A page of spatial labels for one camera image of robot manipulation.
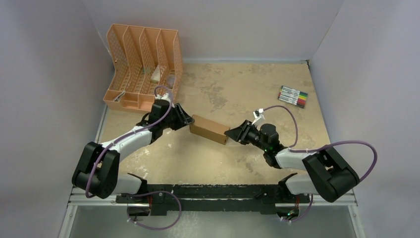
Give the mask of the brown cardboard box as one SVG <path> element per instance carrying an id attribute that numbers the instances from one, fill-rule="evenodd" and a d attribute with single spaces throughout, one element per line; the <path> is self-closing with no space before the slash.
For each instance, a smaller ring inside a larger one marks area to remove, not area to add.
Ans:
<path id="1" fill-rule="evenodd" d="M 201 136 L 222 145 L 227 143 L 228 136 L 225 135 L 225 132 L 230 130 L 229 126 L 198 115 L 193 115 L 192 118 L 194 119 L 194 122 L 189 125 L 190 132 L 192 134 Z"/>

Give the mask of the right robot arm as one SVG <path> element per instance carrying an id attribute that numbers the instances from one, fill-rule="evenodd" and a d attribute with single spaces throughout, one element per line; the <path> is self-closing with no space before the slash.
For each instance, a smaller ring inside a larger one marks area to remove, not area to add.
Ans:
<path id="1" fill-rule="evenodd" d="M 278 188 L 278 195 L 285 202 L 298 194 L 317 194 L 328 202 L 335 202 L 360 183 L 358 174 L 337 150 L 293 152 L 280 143 L 279 134 L 272 124 L 265 123 L 257 128 L 245 120 L 224 134 L 242 145 L 252 144 L 263 150 L 263 157 L 271 167 L 306 171 L 282 180 L 284 185 Z"/>

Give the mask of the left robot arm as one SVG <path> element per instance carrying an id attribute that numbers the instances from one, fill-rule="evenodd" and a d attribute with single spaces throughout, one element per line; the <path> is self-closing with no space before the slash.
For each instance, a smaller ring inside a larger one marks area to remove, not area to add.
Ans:
<path id="1" fill-rule="evenodd" d="M 85 145 L 72 176 L 73 186 L 83 189 L 87 198 L 128 194 L 136 203 L 145 201 L 147 181 L 134 174 L 120 175 L 120 162 L 154 143 L 165 129 L 178 130 L 193 122 L 193 117 L 179 103 L 156 100 L 151 111 L 127 133 L 107 142 Z"/>

